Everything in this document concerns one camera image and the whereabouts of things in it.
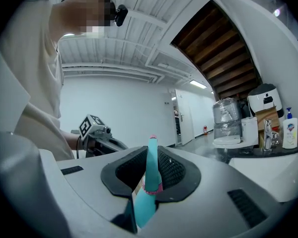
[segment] sink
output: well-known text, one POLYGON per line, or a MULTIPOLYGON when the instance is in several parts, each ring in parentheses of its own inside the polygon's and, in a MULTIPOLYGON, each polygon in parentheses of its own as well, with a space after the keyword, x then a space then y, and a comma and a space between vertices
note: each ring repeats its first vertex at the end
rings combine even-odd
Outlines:
POLYGON ((298 153, 266 158, 232 158, 229 165, 267 190, 278 202, 298 197, 298 153))

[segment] ceiling light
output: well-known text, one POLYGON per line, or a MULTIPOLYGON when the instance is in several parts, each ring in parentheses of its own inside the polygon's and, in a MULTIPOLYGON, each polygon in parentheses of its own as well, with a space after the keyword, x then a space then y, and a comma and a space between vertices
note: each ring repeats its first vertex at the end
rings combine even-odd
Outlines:
POLYGON ((195 80, 192 80, 192 81, 190 82, 190 84, 195 85, 195 86, 198 86, 198 87, 201 87, 202 89, 206 88, 205 85, 202 85, 201 83, 199 83, 199 82, 197 82, 197 81, 195 81, 195 80))
POLYGON ((273 14, 274 14, 276 17, 278 17, 279 14, 280 14, 280 10, 279 10, 279 9, 276 9, 276 10, 273 12, 273 14))

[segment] white wall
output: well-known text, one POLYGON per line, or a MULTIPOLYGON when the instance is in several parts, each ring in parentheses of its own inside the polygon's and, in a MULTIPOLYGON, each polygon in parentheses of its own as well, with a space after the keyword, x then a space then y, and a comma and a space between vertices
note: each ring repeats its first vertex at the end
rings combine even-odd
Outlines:
POLYGON ((65 78, 61 129, 78 129, 87 114, 100 117, 128 147, 147 145, 151 134, 159 145, 175 143, 171 94, 164 86, 106 77, 65 78))
POLYGON ((283 108, 298 118, 298 41, 269 11, 251 0, 215 0, 243 35, 264 83, 274 84, 283 108))
POLYGON ((182 97, 186 99, 190 106, 194 136, 201 135, 205 125, 208 130, 214 129, 214 95, 206 89, 190 84, 183 85, 179 89, 182 97))

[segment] white ceiling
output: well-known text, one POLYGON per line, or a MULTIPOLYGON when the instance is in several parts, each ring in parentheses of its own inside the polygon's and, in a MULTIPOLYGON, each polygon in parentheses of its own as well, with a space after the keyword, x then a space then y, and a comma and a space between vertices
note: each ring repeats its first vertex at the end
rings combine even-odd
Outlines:
POLYGON ((195 6, 192 16, 180 20, 182 26, 171 35, 169 30, 179 12, 192 0, 114 1, 116 6, 124 4, 129 9, 123 26, 108 27, 104 36, 99 38, 82 35, 66 36, 60 40, 59 50, 66 76, 103 73, 179 85, 195 79, 209 86, 191 62, 170 46, 170 39, 209 0, 200 7, 195 6), (167 43, 163 38, 166 33, 169 33, 167 43))

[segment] white shirt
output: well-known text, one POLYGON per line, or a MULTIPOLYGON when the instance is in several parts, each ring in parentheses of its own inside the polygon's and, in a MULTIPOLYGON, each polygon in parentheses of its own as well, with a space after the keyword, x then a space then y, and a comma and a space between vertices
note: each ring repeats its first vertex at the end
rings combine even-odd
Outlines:
POLYGON ((0 37, 0 51, 12 73, 31 96, 15 133, 30 139, 55 159, 73 159, 60 131, 61 56, 49 33, 48 0, 26 0, 0 37))

